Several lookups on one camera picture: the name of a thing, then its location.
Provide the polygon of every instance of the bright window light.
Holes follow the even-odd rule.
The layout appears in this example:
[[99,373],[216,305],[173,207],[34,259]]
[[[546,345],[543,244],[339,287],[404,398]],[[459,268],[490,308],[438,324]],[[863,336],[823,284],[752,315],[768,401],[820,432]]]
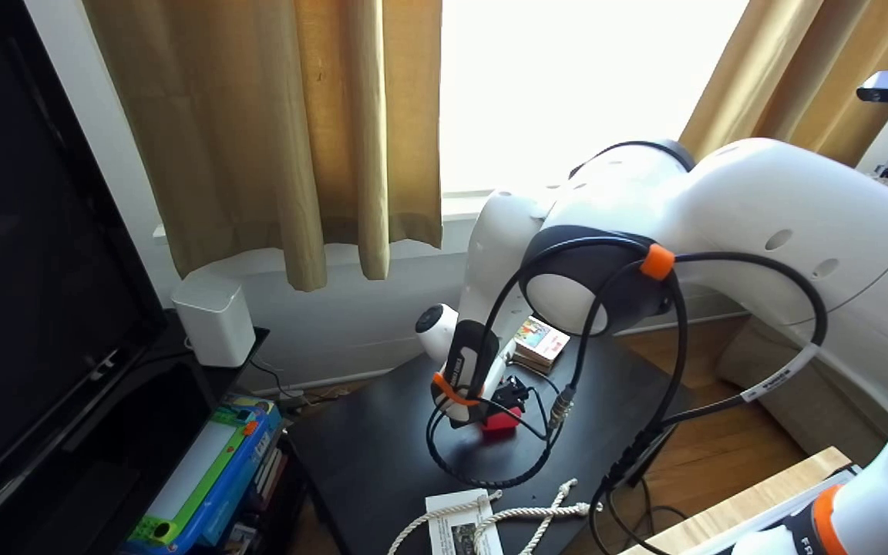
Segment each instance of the bright window light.
[[447,0],[444,194],[549,188],[620,139],[678,139],[749,0]]

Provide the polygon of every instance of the black monitor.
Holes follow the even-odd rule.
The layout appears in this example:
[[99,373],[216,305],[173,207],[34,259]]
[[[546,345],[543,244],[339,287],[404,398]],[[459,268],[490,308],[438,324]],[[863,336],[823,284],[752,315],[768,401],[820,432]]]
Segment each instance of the black monitor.
[[0,496],[163,330],[19,0],[0,0]]

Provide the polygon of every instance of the black cable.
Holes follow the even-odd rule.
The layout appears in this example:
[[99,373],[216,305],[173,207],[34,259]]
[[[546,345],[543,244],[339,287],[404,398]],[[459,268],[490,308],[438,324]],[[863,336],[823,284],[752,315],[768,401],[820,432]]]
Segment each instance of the black cable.
[[[823,345],[826,327],[829,327],[826,305],[823,305],[820,293],[814,290],[814,284],[802,271],[796,271],[792,265],[783,265],[780,259],[768,259],[768,256],[755,256],[755,253],[691,253],[691,256],[678,256],[678,262],[749,262],[749,265],[762,265],[762,268],[771,268],[771,271],[783,274],[811,302],[811,311],[814,311],[811,342]],[[731,398],[722,398],[722,401],[712,401],[712,404],[666,416],[663,426],[675,426],[675,422],[685,422],[685,419],[709,416],[709,413],[718,413],[718,410],[728,410],[728,407],[737,407],[737,404],[743,404],[743,395],[731,395]]]
[[[555,253],[564,253],[564,250],[604,247],[604,244],[611,244],[611,247],[638,247],[638,244],[617,241],[617,237],[611,237],[611,241],[607,241],[607,237],[574,237],[574,241],[564,241],[564,244],[546,250],[543,256],[537,256],[533,265],[543,262],[543,259],[549,259],[549,256],[555,256]],[[623,268],[617,268],[617,271],[611,271],[607,278],[601,278],[598,290],[604,290],[604,287],[611,287],[614,281],[626,278],[626,271],[632,271],[635,265],[641,265],[641,259],[632,259],[632,262],[626,262]],[[490,305],[490,315],[487,315],[487,321],[484,321],[484,330],[493,330],[493,321],[496,321],[496,315],[500,315],[509,290],[518,284],[518,278],[521,278],[524,271],[527,271],[527,268],[512,271],[512,278],[503,284],[500,296],[496,296],[493,305]],[[592,336],[595,315],[598,315],[598,299],[592,299],[592,305],[589,305],[589,311],[586,311],[586,324],[583,324],[583,333],[580,333],[580,348],[577,348],[577,355],[574,355],[570,382],[567,382],[564,389],[558,389],[558,385],[549,379],[549,385],[558,392],[558,398],[555,398],[552,416],[546,416],[546,410],[543,410],[543,404],[540,404],[540,413],[543,413],[543,422],[546,422],[546,435],[537,435],[533,429],[530,429],[530,432],[533,432],[540,441],[546,441],[546,447],[543,447],[543,453],[537,456],[537,463],[533,463],[527,472],[521,472],[521,475],[515,475],[515,478],[506,478],[506,481],[484,481],[484,478],[469,478],[469,475],[459,475],[456,469],[450,469],[450,466],[444,463],[444,456],[438,453],[438,444],[435,444],[435,432],[438,432],[438,426],[441,426],[441,419],[444,419],[444,404],[447,404],[447,398],[438,401],[438,407],[432,410],[429,426],[426,426],[426,444],[429,444],[432,459],[435,459],[447,475],[453,475],[453,478],[459,478],[459,481],[466,481],[466,484],[475,484],[475,487],[515,487],[515,484],[524,484],[527,478],[533,478],[533,475],[546,466],[555,441],[561,438],[561,429],[564,429],[564,419],[567,419],[567,410],[570,410],[577,382],[580,382],[580,376],[583,376],[586,342],[589,342],[589,336]],[[663,404],[669,404],[669,398],[672,398],[675,392],[678,392],[678,382],[669,385],[669,395],[663,395]]]
[[617,527],[626,533],[629,543],[638,543],[641,549],[654,552],[654,555],[666,555],[663,549],[657,549],[654,543],[641,540],[623,518],[620,512],[614,509],[611,503],[611,493],[607,493],[607,503],[604,503],[607,515],[617,521]]
[[644,475],[638,478],[638,490],[641,490],[641,518],[635,521],[635,530],[648,521],[651,530],[644,537],[654,537],[657,533],[654,493]]
[[[672,308],[675,308],[675,321],[678,321],[678,352],[672,361],[672,373],[666,382],[666,392],[660,395],[657,410],[651,413],[648,426],[635,435],[635,441],[623,450],[623,456],[611,466],[607,478],[601,478],[601,484],[592,493],[589,506],[598,506],[601,496],[607,496],[607,509],[611,509],[611,493],[617,490],[617,484],[623,481],[623,475],[638,463],[638,456],[666,432],[663,416],[685,379],[685,367],[688,367],[688,302],[681,293],[681,284],[675,278],[675,271],[666,278],[669,296],[672,296]],[[595,515],[589,512],[589,530],[595,546],[604,552],[598,527],[592,521]]]
[[678,521],[688,521],[688,512],[675,509],[675,506],[651,506],[651,512],[669,512],[675,515]]
[[512,413],[512,407],[481,398],[481,404],[487,404],[496,413],[506,413],[509,419],[515,419],[518,426],[524,426],[533,438],[549,441],[549,432],[540,432],[537,426],[530,426],[524,416]]
[[675,163],[681,163],[688,173],[694,170],[694,157],[691,157],[691,151],[688,151],[681,142],[626,139],[626,142],[614,142],[614,145],[595,151],[589,160],[577,163],[577,167],[567,173],[567,179],[574,179],[580,170],[586,170],[586,167],[589,167],[592,160],[598,160],[601,154],[617,151],[617,148],[632,148],[632,145],[663,151],[663,154],[669,154]]
[[278,370],[271,370],[271,367],[265,367],[265,364],[259,364],[259,361],[253,361],[253,358],[250,358],[250,367],[259,370],[259,373],[265,373],[265,376],[271,376],[271,382],[278,385],[278,398],[284,395],[284,379],[281,379]]

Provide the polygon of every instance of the small object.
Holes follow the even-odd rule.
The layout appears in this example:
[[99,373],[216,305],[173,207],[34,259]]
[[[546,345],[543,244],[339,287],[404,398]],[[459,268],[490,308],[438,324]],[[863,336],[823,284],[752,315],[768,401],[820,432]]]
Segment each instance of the small object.
[[456,490],[426,496],[429,537],[435,555],[503,552],[496,527],[475,533],[481,521],[493,518],[487,490]]
[[567,333],[540,318],[527,318],[512,336],[509,364],[546,376],[558,364],[567,342]]
[[450,348],[450,336],[453,336],[453,327],[456,327],[456,311],[444,302],[426,308],[419,318],[416,318],[416,336],[419,336],[419,345],[422,352],[435,361],[435,364],[444,364],[447,361],[447,348]]
[[250,358],[256,330],[237,281],[191,271],[173,290],[173,305],[204,367],[241,367]]
[[521,407],[496,410],[481,422],[481,435],[496,441],[515,435],[518,419],[524,416]]

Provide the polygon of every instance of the table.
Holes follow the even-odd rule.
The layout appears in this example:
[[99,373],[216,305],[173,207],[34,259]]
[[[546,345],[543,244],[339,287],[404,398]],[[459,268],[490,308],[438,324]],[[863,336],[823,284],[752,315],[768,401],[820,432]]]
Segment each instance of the table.
[[[577,342],[567,345],[555,382],[567,382]],[[315,496],[321,518],[330,524],[342,552],[385,552],[392,540],[419,518],[422,500],[447,490],[469,490],[450,478],[426,447],[426,419],[432,413],[432,361],[416,358],[373,379],[367,389],[330,404],[315,416],[296,419],[284,438],[284,450],[299,466]],[[592,339],[586,370],[567,426],[546,466],[524,484],[509,487],[493,506],[549,506],[558,484],[577,478],[567,503],[589,503],[611,463],[632,444],[648,422],[669,376],[651,361],[632,355],[617,339]],[[678,389],[675,410],[688,407],[688,392]],[[459,469],[484,472],[487,478],[512,478],[540,456],[540,441],[524,429],[515,438],[481,447],[475,429],[453,432],[441,422],[435,441],[444,459]],[[555,521],[543,537],[543,552],[561,552],[583,518]],[[518,552],[537,530],[537,521],[503,521],[500,537],[506,552]],[[429,552],[429,533],[410,533],[401,552]]]
[[836,447],[826,447],[759,484],[728,496],[725,503],[691,515],[688,521],[666,527],[663,533],[651,537],[648,543],[663,552],[688,552],[703,546],[706,540],[737,527],[740,521],[755,518],[759,512],[826,481],[833,472],[851,466],[848,456]]

